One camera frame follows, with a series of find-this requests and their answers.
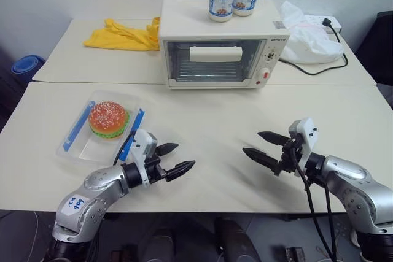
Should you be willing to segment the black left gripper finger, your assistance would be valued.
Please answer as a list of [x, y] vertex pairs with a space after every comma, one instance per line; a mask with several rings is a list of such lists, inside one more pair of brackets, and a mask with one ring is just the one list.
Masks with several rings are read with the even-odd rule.
[[194, 164], [196, 163], [195, 160], [190, 161], [183, 161], [170, 170], [166, 171], [165, 180], [167, 182], [171, 182], [174, 179], [177, 179], [187, 173], [191, 168], [193, 168]]
[[177, 143], [165, 143], [157, 146], [155, 149], [155, 153], [157, 154], [157, 156], [164, 156], [171, 153], [178, 146], [179, 145]]

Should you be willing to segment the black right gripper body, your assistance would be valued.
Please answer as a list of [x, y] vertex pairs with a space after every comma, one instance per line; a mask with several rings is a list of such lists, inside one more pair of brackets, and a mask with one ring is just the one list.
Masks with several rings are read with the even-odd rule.
[[297, 165], [294, 163], [293, 158], [297, 160], [297, 163], [301, 158], [303, 140], [300, 137], [289, 138], [280, 137], [278, 145], [282, 146], [281, 159], [277, 163], [277, 167], [274, 169], [274, 175], [278, 176], [282, 171], [288, 173], [295, 173], [297, 171]]

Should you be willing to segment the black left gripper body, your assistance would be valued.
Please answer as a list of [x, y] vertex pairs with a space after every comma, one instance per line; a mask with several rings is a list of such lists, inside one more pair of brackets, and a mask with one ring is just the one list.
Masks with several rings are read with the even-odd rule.
[[167, 171], [160, 166], [160, 157], [164, 154], [165, 152], [162, 149], [156, 149], [150, 158], [145, 159], [144, 166], [148, 176], [149, 184], [166, 179]]

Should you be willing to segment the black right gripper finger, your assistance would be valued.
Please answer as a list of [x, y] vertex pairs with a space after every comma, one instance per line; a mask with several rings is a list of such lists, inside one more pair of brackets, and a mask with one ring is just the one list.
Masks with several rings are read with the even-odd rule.
[[275, 171], [278, 168], [278, 161], [270, 156], [268, 156], [266, 153], [257, 150], [255, 148], [242, 148], [243, 152], [253, 161], [255, 161], [258, 164], [261, 164], [272, 171]]
[[288, 137], [274, 133], [272, 131], [261, 131], [257, 134], [267, 142], [274, 145], [285, 146], [285, 144], [289, 141]]

